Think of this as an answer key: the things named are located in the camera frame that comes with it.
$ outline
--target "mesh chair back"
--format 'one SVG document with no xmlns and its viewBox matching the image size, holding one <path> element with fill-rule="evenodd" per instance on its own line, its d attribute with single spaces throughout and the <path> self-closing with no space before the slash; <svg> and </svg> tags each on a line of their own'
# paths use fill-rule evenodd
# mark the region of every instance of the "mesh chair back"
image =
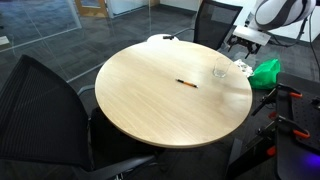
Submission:
<svg viewBox="0 0 320 180">
<path fill-rule="evenodd" d="M 87 123 L 76 92 L 23 55 L 0 91 L 0 158 L 90 170 Z"/>
<path fill-rule="evenodd" d="M 242 7 L 203 0 L 196 18 L 194 42 L 220 48 Z"/>
</svg>

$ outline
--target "green bag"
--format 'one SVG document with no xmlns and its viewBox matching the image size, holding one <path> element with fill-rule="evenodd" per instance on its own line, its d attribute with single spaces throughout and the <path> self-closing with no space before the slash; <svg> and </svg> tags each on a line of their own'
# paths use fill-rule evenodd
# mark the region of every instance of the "green bag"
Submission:
<svg viewBox="0 0 320 180">
<path fill-rule="evenodd" d="M 272 89 L 277 82 L 277 74 L 280 72 L 278 59 L 270 59 L 260 64 L 254 75 L 249 78 L 253 89 Z"/>
</svg>

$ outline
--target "cable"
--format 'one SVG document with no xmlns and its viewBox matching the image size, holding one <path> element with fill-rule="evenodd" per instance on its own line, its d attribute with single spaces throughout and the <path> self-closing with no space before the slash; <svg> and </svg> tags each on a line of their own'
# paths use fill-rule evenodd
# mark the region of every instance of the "cable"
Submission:
<svg viewBox="0 0 320 180">
<path fill-rule="evenodd" d="M 316 60 L 317 66 L 318 66 L 318 71 L 319 71 L 319 81 L 320 81 L 320 65 L 319 65 L 319 61 L 318 61 L 318 58 L 317 58 L 316 52 L 314 51 L 314 48 L 313 48 L 313 45 L 312 45 L 312 42 L 311 42 L 311 17 L 312 17 L 312 14 L 313 14 L 313 11 L 311 12 L 311 14 L 310 14 L 310 18 L 309 18 L 309 44 L 310 44 L 310 47 L 311 47 L 311 49 L 312 49 L 312 52 L 313 52 L 314 58 L 315 58 L 315 60 Z"/>
<path fill-rule="evenodd" d="M 307 21 L 308 21 L 308 18 L 304 18 L 304 20 L 303 20 L 303 22 L 302 22 L 302 24 L 300 26 L 299 34 L 296 37 L 296 40 L 295 40 L 295 42 L 293 44 L 282 44 L 281 42 L 278 41 L 278 39 L 276 38 L 275 35 L 273 35 L 272 33 L 267 33 L 267 34 L 271 35 L 274 38 L 274 40 L 277 42 L 277 43 L 275 43 L 273 41 L 269 41 L 269 43 L 272 44 L 272 45 L 275 45 L 275 46 L 282 46 L 282 47 L 291 47 L 291 46 L 294 46 L 294 45 L 298 44 L 301 36 L 304 34 L 303 30 L 304 30 L 304 27 L 305 27 Z"/>
</svg>

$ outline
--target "round table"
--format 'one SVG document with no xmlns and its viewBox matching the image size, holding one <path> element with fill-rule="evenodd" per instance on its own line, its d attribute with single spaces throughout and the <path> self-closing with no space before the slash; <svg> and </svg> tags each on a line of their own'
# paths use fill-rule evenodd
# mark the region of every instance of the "round table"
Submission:
<svg viewBox="0 0 320 180">
<path fill-rule="evenodd" d="M 213 75 L 218 57 L 230 61 L 185 41 L 130 46 L 100 69 L 98 104 L 117 128 L 141 142 L 166 148 L 212 143 L 235 130 L 252 103 L 250 84 L 234 63 L 226 77 Z"/>
</svg>

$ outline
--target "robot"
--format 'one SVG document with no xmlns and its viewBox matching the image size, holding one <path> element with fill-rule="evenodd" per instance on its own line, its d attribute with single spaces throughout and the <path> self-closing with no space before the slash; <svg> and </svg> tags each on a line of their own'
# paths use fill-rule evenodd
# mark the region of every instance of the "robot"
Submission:
<svg viewBox="0 0 320 180">
<path fill-rule="evenodd" d="M 292 24 L 308 17 L 316 7 L 316 0 L 257 0 L 249 14 L 248 27 L 268 31 Z"/>
<path fill-rule="evenodd" d="M 297 37 L 297 40 L 299 40 L 303 34 L 307 17 L 313 12 L 316 5 L 320 5 L 320 0 L 257 0 L 245 22 L 247 28 L 237 27 L 229 38 L 229 51 L 233 45 L 241 44 L 248 49 L 245 58 L 249 54 L 257 54 L 261 45 L 265 45 L 269 41 L 270 36 L 267 35 L 269 30 L 303 20 Z M 255 34 L 256 36 L 254 38 L 245 36 L 245 33 L 241 32 L 244 30 L 249 31 L 246 34 Z M 254 40 L 259 39 L 257 38 L 259 36 L 266 39 L 264 43 L 254 42 Z"/>
</svg>

